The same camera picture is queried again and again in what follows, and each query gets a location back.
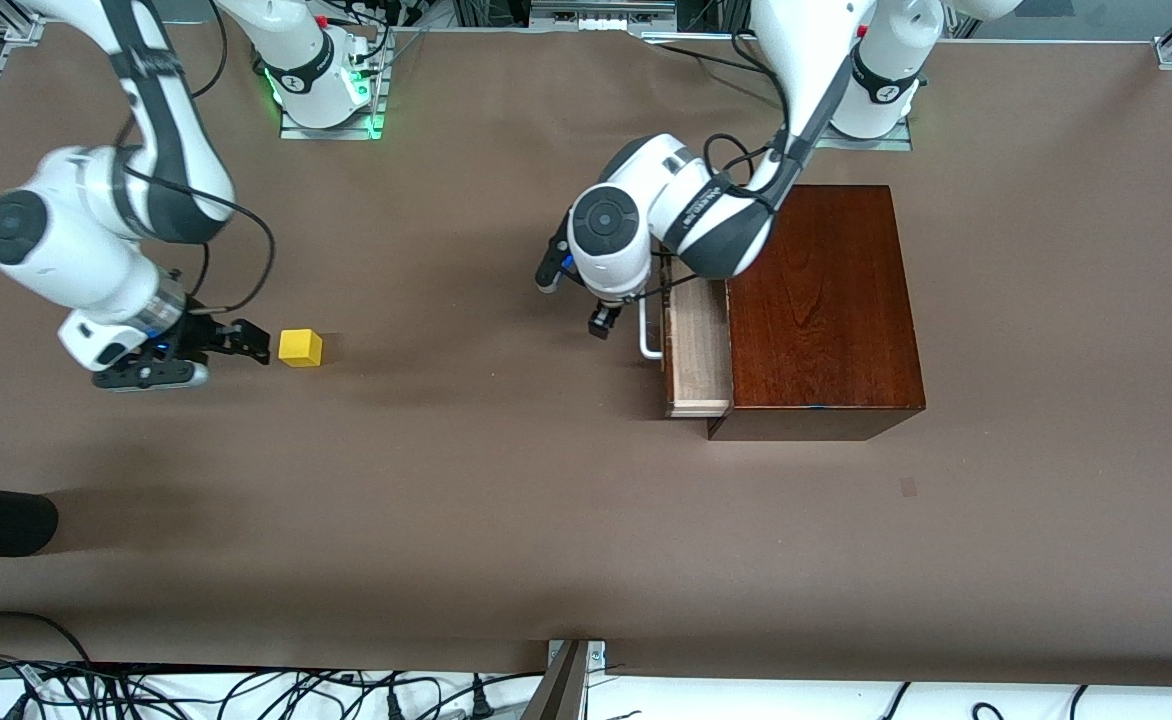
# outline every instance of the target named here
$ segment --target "brown table surface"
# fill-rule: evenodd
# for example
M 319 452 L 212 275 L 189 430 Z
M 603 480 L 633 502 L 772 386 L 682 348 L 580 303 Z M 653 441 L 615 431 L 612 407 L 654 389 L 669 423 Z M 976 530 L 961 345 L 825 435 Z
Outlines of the brown table surface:
M 173 35 L 202 82 L 214 28 Z M 1172 73 L 1147 47 L 943 45 L 914 152 L 816 156 L 806 182 L 892 186 L 929 409 L 806 444 L 662 420 L 635 317 L 601 344 L 590 297 L 532 283 L 625 141 L 754 145 L 770 106 L 619 33 L 436 33 L 384 141 L 286 142 L 231 36 L 199 108 L 280 238 L 246 315 L 326 333 L 329 364 L 109 395 L 64 311 L 0 274 L 0 487 L 66 524 L 0 561 L 0 609 L 102 660 L 502 670 L 592 636 L 655 673 L 1172 682 Z M 0 192 L 124 113 L 49 28 L 0 87 Z M 203 297 L 261 246 L 231 225 Z

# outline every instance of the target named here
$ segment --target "black cable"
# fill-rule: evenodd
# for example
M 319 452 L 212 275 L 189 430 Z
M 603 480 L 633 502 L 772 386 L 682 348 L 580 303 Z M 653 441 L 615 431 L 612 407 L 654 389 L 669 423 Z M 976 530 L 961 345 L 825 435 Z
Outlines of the black cable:
M 334 11 L 343 12 L 345 14 L 348 14 L 348 15 L 350 15 L 352 18 L 354 18 L 356 20 L 361 20 L 361 19 L 372 20 L 375 23 L 380 23 L 381 27 L 388 27 L 388 23 L 386 23 L 386 20 L 382 20 L 381 18 L 376 18 L 376 16 L 367 14 L 367 13 L 361 13 L 361 12 L 354 9 L 354 1 L 353 0 L 348 1 L 348 4 L 346 4 L 346 5 L 336 4 L 335 0 L 321 0 L 321 1 L 325 5 L 331 6 L 331 8 L 333 8 Z
M 362 687 L 362 688 L 364 688 L 362 693 L 359 693 L 359 698 L 356 698 L 356 701 L 354 701 L 353 704 L 350 704 L 350 707 L 347 711 L 347 714 L 342 714 L 341 716 L 338 718 L 338 720 L 347 720 L 347 715 L 349 715 L 349 716 L 359 716 L 359 711 L 363 707 L 363 701 L 367 700 L 367 698 L 370 697 L 372 693 L 374 693 L 374 691 L 376 691 L 376 688 L 386 687 L 386 685 L 388 685 L 391 680 L 394 680 L 395 675 L 397 675 L 397 674 L 398 673 L 390 673 L 389 675 L 386 675 L 384 678 L 382 678 L 380 680 L 376 680 L 373 684 L 364 684 L 364 682 L 362 682 L 362 680 L 363 680 L 363 675 L 362 674 L 359 677 L 359 680 L 361 680 L 361 682 L 359 682 L 359 684 L 346 682 L 345 680 L 334 680 L 334 682 L 338 682 L 338 684 L 352 685 L 352 687 Z
M 471 687 L 475 688 L 471 701 L 471 720 L 488 720 L 493 716 L 493 706 L 489 705 L 489 697 L 481 685 L 481 674 L 471 675 Z
M 188 184 L 182 184 L 178 182 L 166 181 L 164 178 L 148 176 L 148 174 L 142 174 L 138 172 L 138 170 L 134 170 L 132 168 L 128 167 L 128 164 L 124 164 L 123 168 L 124 172 L 130 174 L 130 176 L 132 176 L 134 178 L 143 179 L 145 182 L 157 184 L 157 186 L 165 186 L 169 188 L 169 190 L 184 192 L 193 197 L 203 197 L 203 199 L 205 201 L 212 201 L 216 202 L 216 204 L 230 208 L 231 210 L 234 210 L 236 213 L 243 215 L 243 217 L 246 217 L 253 223 L 257 223 L 257 226 L 260 227 L 263 232 L 266 235 L 266 266 L 265 269 L 263 269 L 261 277 L 258 277 L 257 283 L 253 284 L 253 288 L 248 291 L 248 294 L 245 296 L 243 300 L 233 305 L 225 305 L 219 307 L 197 307 L 197 310 L 192 310 L 190 311 L 190 313 L 195 315 L 216 315 L 220 313 L 234 313 L 236 310 L 239 310 L 244 305 L 248 305 L 248 303 L 252 303 L 254 297 L 257 297 L 257 293 L 261 292 L 263 287 L 265 287 L 267 279 L 270 279 L 271 270 L 275 267 L 275 233 L 274 231 L 271 231 L 270 224 L 266 224 L 266 220 L 261 219 L 260 217 L 257 217 L 257 213 L 253 213 L 252 210 L 244 208 L 244 205 L 239 205 L 238 202 L 226 201 L 224 199 L 224 197 L 217 197 L 211 192 L 196 190 L 196 188 L 189 186 Z
M 745 163 L 750 164 L 750 174 L 755 174 L 755 158 L 758 158 L 758 156 L 768 151 L 765 147 L 762 147 L 759 150 L 755 150 L 752 152 L 750 150 L 747 150 L 745 143 L 743 143 L 741 140 L 737 140 L 736 136 L 729 135 L 729 133 L 715 133 L 715 135 L 706 138 L 706 142 L 701 143 L 701 159 L 706 162 L 706 167 L 708 168 L 714 168 L 714 164 L 710 163 L 710 145 L 714 145 L 715 141 L 717 140 L 727 140 L 728 142 L 731 142 L 735 147 L 737 147 L 738 150 L 742 151 L 741 156 L 737 156 L 737 158 L 729 161 L 729 164 L 724 165 L 723 170 L 720 170 L 721 172 L 728 172 L 728 170 L 732 169 L 734 165 L 737 165 L 738 163 L 742 163 L 742 161 L 744 161 Z
M 233 698 L 236 697 L 236 693 L 239 691 L 239 688 L 241 688 L 241 687 L 244 687 L 244 685 L 248 684 L 248 680 L 252 680 L 252 679 L 257 678 L 258 675 L 263 675 L 263 674 L 265 674 L 265 673 L 253 673 L 251 675 L 245 675 L 243 679 L 239 680 L 239 682 L 236 682 L 234 685 L 230 685 L 230 692 L 226 692 L 226 697 L 222 698 L 220 707 L 217 707 L 217 720 L 222 720 L 222 718 L 225 716 L 225 714 L 226 714 L 226 706 L 229 706 L 230 701 L 233 700 Z M 267 680 L 263 685 L 257 685 L 257 687 L 253 688 L 253 690 L 258 690 L 258 688 L 265 687 L 265 685 L 270 685 L 270 684 L 274 682 L 275 680 L 282 678 L 286 674 L 288 674 L 288 673 L 286 673 L 286 671 L 285 671 L 285 673 L 278 673 L 278 674 L 274 675 L 274 678 L 271 678 L 270 680 Z
M 754 33 L 747 29 L 734 30 L 731 36 L 728 36 L 729 42 L 732 45 L 734 53 L 745 60 L 748 63 L 754 64 L 754 68 L 764 77 L 769 79 L 769 82 L 774 83 L 774 90 L 777 91 L 777 100 L 782 102 L 782 128 L 790 133 L 791 129 L 791 102 L 786 97 L 786 88 L 782 87 L 782 77 L 778 77 L 777 72 L 774 68 L 769 68 L 768 64 L 761 63 L 755 55 L 747 53 L 741 46 L 741 39 L 750 35 L 754 38 Z
M 661 296 L 663 292 L 670 292 L 670 288 L 679 286 L 679 284 L 683 284 L 683 283 L 687 283 L 687 281 L 695 281 L 695 279 L 697 279 L 697 277 L 699 276 L 686 276 L 686 277 L 679 278 L 676 281 L 663 284 L 663 286 L 655 287 L 655 288 L 653 288 L 650 291 L 647 291 L 647 292 L 641 292 L 640 296 L 627 297 L 627 299 L 624 300 L 624 304 L 632 305 L 633 303 L 636 303 L 636 301 L 640 301 L 640 300 L 647 300 L 647 299 L 649 299 L 649 297 Z
M 417 715 L 416 720 L 425 720 L 425 718 L 430 716 L 431 714 L 434 714 L 434 715 L 437 716 L 440 714 L 440 712 L 444 709 L 445 705 L 448 705 L 449 702 L 452 702 L 454 700 L 457 700 L 457 698 L 459 698 L 459 697 L 466 697 L 466 694 L 470 694 L 470 693 L 475 692 L 476 687 L 481 687 L 482 688 L 482 687 L 486 687 L 488 685 L 491 685 L 491 684 L 506 682 L 507 680 L 518 680 L 519 678 L 540 678 L 540 675 L 545 675 L 544 671 L 536 671 L 534 673 L 516 673 L 516 674 L 512 674 L 512 675 L 499 675 L 499 678 L 489 678 L 486 680 L 481 680 L 481 682 L 478 682 L 478 685 L 471 685 L 471 687 L 463 688 L 462 691 L 455 692 L 455 693 L 450 694 L 450 697 L 441 698 L 441 700 L 437 704 L 435 704 L 435 707 L 431 707 L 427 712 L 422 712 L 421 715 Z
M 674 47 L 669 45 L 656 45 L 662 50 L 668 50 L 669 53 L 676 53 L 679 55 L 687 55 L 690 57 L 696 57 L 699 60 L 709 61 L 709 63 L 728 64 L 729 68 L 737 68 L 741 70 L 749 70 L 751 73 L 762 73 L 759 68 L 754 67 L 754 64 L 742 64 L 734 63 L 731 60 L 725 60 L 722 57 L 715 57 L 714 55 L 706 55 L 704 53 L 696 53 L 695 50 L 686 50 L 683 47 Z
M 207 82 L 203 83 L 199 90 L 192 91 L 190 97 L 199 97 L 212 90 L 212 86 L 216 86 L 217 81 L 222 79 L 222 73 L 226 72 L 226 56 L 230 54 L 230 43 L 226 40 L 226 20 L 222 18 L 222 11 L 217 9 L 214 0 L 207 0 L 207 7 L 212 9 L 212 16 L 217 20 L 217 33 L 222 36 L 222 57 L 217 60 L 217 69 L 212 73 L 212 77 L 207 79 Z
M 203 281 L 207 278 L 207 261 L 212 260 L 212 252 L 207 250 L 206 242 L 199 249 L 203 250 L 203 260 L 199 263 L 199 277 L 195 279 L 195 286 L 190 288 L 190 297 L 198 296 L 199 288 L 203 287 Z
M 79 641 L 79 638 L 68 629 L 62 629 L 61 624 L 50 618 L 45 618 L 42 614 L 36 614 L 36 612 L 23 612 L 19 610 L 0 610 L 0 618 L 15 618 L 20 620 L 34 620 L 36 623 L 42 623 L 50 629 L 56 630 L 57 634 L 61 634 L 66 641 L 70 644 L 70 647 L 75 648 L 75 656 L 79 656 L 80 660 L 83 660 L 86 665 L 91 666 L 93 660 L 89 660 L 88 651 L 84 650 L 83 643 Z
M 706 4 L 704 6 L 702 6 L 701 12 L 697 13 L 695 15 L 695 18 L 693 18 L 691 20 L 688 20 L 688 25 L 683 28 L 683 32 L 690 30 L 691 27 L 695 26 L 695 23 L 697 23 L 697 20 L 700 20 L 701 18 L 704 18 L 706 13 L 708 13 L 710 8 L 714 8 L 715 5 L 723 5 L 723 4 L 724 4 L 724 0 L 710 0 L 709 4 Z
M 1070 720 L 1075 720 L 1075 708 L 1079 706 L 1079 698 L 1084 697 L 1084 691 L 1088 690 L 1088 685 L 1081 685 L 1075 688 L 1075 694 L 1070 697 Z
M 893 715 L 897 715 L 897 706 L 901 705 L 907 688 L 909 688 L 909 680 L 902 682 L 900 688 L 897 688 L 897 693 L 893 694 L 893 701 L 888 705 L 888 709 L 879 716 L 879 720 L 893 720 Z
M 79 665 L 53 663 L 47 660 L 26 661 L 26 660 L 7 659 L 7 657 L 0 656 L 0 667 L 4 667 L 5 670 L 14 670 L 16 671 L 16 673 L 22 675 L 23 679 L 27 678 L 27 674 L 22 673 L 19 666 L 27 666 L 27 667 L 33 667 L 34 670 L 42 671 L 42 673 L 47 674 L 46 678 L 42 678 L 42 680 L 45 680 L 46 682 L 47 680 L 57 680 L 57 682 L 61 684 L 62 694 L 64 694 L 66 698 L 68 698 L 68 702 L 60 702 L 55 700 L 45 700 L 45 698 L 34 694 L 34 697 L 30 698 L 30 700 L 33 700 L 41 707 L 43 706 L 75 707 L 77 708 L 77 712 L 80 716 L 82 716 L 82 719 L 88 718 L 88 715 L 84 712 L 87 709 L 121 711 L 128 707 L 129 705 L 142 705 L 151 707 L 152 709 L 161 712 L 161 714 L 171 716 L 171 719 L 173 720 L 189 720 L 188 714 L 185 714 L 185 712 L 179 707 L 179 704 L 206 702 L 211 705 L 213 702 L 217 702 L 217 701 L 199 700 L 199 698 L 164 697 L 164 694 L 143 684 L 142 679 L 144 678 L 134 680 L 125 678 L 124 675 L 113 675 L 110 673 L 101 673 L 101 671 L 89 670 L 89 667 L 80 667 Z M 84 698 L 80 698 L 79 693 L 74 691 L 70 684 L 68 684 L 68 677 L 70 679 L 84 680 L 84 687 L 87 688 L 88 692 L 87 700 L 84 700 Z M 97 697 L 96 687 L 98 679 L 105 680 L 107 684 L 118 684 L 121 687 L 121 694 L 123 694 L 123 697 L 120 697 L 120 694 L 116 693 L 111 687 L 109 687 L 109 685 L 107 685 L 105 687 L 105 697 Z M 142 691 L 144 693 L 148 693 L 154 700 L 150 700 L 150 698 L 137 698 L 134 695 L 135 691 Z
M 257 678 L 261 678 L 261 675 L 273 675 L 273 677 L 272 678 L 267 678 L 265 680 L 265 682 L 260 682 L 260 684 L 253 685 L 253 687 L 251 687 L 251 688 L 239 690 L 240 687 L 243 687 L 244 684 L 246 684 L 246 680 L 253 680 L 253 679 L 257 679 Z M 284 673 L 281 671 L 281 673 L 253 673 L 251 675 L 247 675 L 247 678 L 244 678 L 239 682 L 236 682 L 234 685 L 231 685 L 230 692 L 226 693 L 225 697 L 222 698 L 222 700 L 207 700 L 206 698 L 202 698 L 202 697 L 179 697 L 179 698 L 166 698 L 166 700 L 164 700 L 164 701 L 158 701 L 158 700 L 137 700 L 137 702 L 141 704 L 141 705 L 154 705 L 156 702 L 176 702 L 176 704 L 179 704 L 179 705 L 188 705 L 188 704 L 190 704 L 190 705 L 222 705 L 224 702 L 229 702 L 231 700 L 234 700 L 234 698 L 245 697 L 248 693 L 260 691 L 261 688 L 265 688 L 266 685 L 270 685 L 270 684 L 274 682 L 275 680 L 278 680 L 279 678 L 281 678 L 281 675 L 286 675 L 286 673 Z M 146 679 L 146 675 L 139 675 L 139 678 L 137 679 L 137 684 L 142 685 L 142 682 L 143 682 L 144 679 Z M 155 691 L 152 691 L 151 688 L 146 688 L 146 692 L 152 692 L 154 693 Z
M 270 715 L 270 712 L 272 709 L 275 709 L 277 705 L 279 705 L 280 702 L 284 702 L 286 700 L 286 698 L 288 698 L 289 694 L 293 693 L 293 688 L 295 688 L 295 687 L 297 687 L 297 682 L 293 682 L 292 687 L 289 687 L 282 694 L 280 694 L 279 698 L 275 698 L 274 702 L 271 702 L 270 705 L 267 705 L 266 709 L 263 709 L 261 715 L 258 715 L 257 720 L 266 720 L 266 715 Z
M 25 706 L 28 705 L 32 698 L 39 698 L 39 688 L 36 687 L 36 685 L 30 682 L 30 679 L 25 673 L 22 673 L 22 671 L 18 670 L 18 665 L 22 663 L 20 663 L 16 659 L 6 659 L 6 657 L 0 657 L 0 666 L 7 667 L 7 670 L 15 671 L 19 678 L 22 678 L 22 685 L 25 685 L 25 691 L 22 695 L 19 697 L 18 700 L 13 704 L 13 707 L 11 707 L 11 709 L 7 711 L 7 714 L 5 714 L 4 720 L 22 719 L 22 716 L 25 716 Z M 41 716 L 41 720 L 48 720 L 48 715 L 47 712 L 45 711 L 45 707 L 42 705 L 39 705 L 38 707 L 39 707 L 39 716 Z
M 982 718 L 982 711 L 983 709 L 988 709 L 989 712 L 993 712 L 993 714 L 996 718 L 996 720 L 1003 720 L 1003 714 L 1002 714 L 1002 712 L 999 712 L 999 707 L 993 706 L 989 702 L 979 702 L 979 704 L 974 705 L 973 709 L 969 712 L 970 719 L 973 719 L 973 720 L 983 720 L 983 718 Z
M 381 28 L 377 29 L 377 45 L 374 47 L 374 49 L 368 50 L 366 54 L 354 56 L 354 61 L 356 61 L 356 63 L 362 63 L 362 61 L 366 61 L 368 57 L 372 57 L 377 53 L 381 53 L 381 50 L 384 49 L 386 41 L 388 41 L 389 38 L 390 38 L 390 26 L 388 26 L 388 23 L 381 23 Z
M 332 697 L 329 693 L 325 693 L 319 690 L 320 685 L 325 684 L 327 678 L 331 678 L 331 675 L 334 674 L 336 674 L 336 671 L 331 670 L 326 671 L 326 673 L 306 673 L 302 674 L 301 678 L 298 678 L 297 682 L 293 682 L 292 687 L 288 687 L 284 692 L 282 697 L 280 697 L 280 700 L 284 700 L 284 698 L 286 698 L 286 702 L 284 704 L 284 711 L 280 712 L 279 720 L 291 720 L 293 718 L 294 712 L 297 711 L 298 705 L 301 705 L 301 701 L 306 700 L 306 697 L 308 694 L 316 694 L 318 697 L 323 697 L 327 698 L 327 700 L 332 700 L 338 705 L 338 707 L 342 708 L 342 714 L 345 715 L 347 707 L 345 707 L 342 700 L 340 700 L 340 698 Z M 278 704 L 279 700 L 275 700 L 273 704 L 271 704 L 271 706 L 267 707 L 267 712 L 270 712 L 271 708 L 274 708 L 275 705 Z

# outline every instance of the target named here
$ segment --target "yellow cube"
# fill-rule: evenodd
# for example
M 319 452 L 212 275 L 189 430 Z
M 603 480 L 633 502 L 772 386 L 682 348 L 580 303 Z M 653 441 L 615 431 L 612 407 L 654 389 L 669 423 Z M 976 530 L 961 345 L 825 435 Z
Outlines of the yellow cube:
M 279 359 L 294 368 L 318 368 L 323 338 L 311 328 L 279 333 Z

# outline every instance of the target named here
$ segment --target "wooden box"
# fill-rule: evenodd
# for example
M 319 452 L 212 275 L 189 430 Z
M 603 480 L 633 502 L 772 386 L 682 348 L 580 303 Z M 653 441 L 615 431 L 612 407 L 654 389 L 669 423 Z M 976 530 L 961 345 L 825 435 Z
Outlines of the wooden box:
M 687 270 L 668 270 L 679 278 Z M 710 439 L 870 439 L 924 409 L 886 186 L 797 186 L 759 259 L 670 292 L 670 416 Z

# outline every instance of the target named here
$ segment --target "white robotic arm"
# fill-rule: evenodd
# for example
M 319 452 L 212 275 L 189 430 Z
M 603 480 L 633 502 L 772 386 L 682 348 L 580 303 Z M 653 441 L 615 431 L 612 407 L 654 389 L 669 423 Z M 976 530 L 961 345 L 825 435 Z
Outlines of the white robotic arm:
M 275 99 L 298 124 L 334 127 L 370 101 L 367 38 L 321 28 L 302 0 L 216 2 L 261 54 Z
M 988 19 L 1020 0 L 956 0 Z M 560 278 L 599 299 L 590 319 L 608 337 L 619 311 L 642 297 L 650 238 L 695 276 L 728 279 L 749 269 L 774 216 L 806 167 L 825 128 L 856 137 L 887 133 L 909 110 L 919 70 L 941 36 L 941 0 L 754 0 L 759 49 L 774 68 L 783 122 L 745 186 L 669 135 L 638 138 L 609 161 L 599 182 L 568 209 L 550 238 L 536 281 Z M 870 20 L 865 40 L 857 33 Z
M 207 349 L 266 364 L 265 333 L 247 322 L 226 330 L 190 315 L 193 300 L 137 245 L 146 237 L 202 245 L 229 222 L 230 205 L 178 188 L 234 198 L 151 1 L 28 5 L 66 20 L 109 55 L 143 143 L 62 147 L 45 156 L 27 183 L 1 195 L 1 272 L 70 307 L 59 337 L 80 365 L 96 372 L 98 386 L 202 383 Z M 135 361 L 139 352 L 144 366 Z

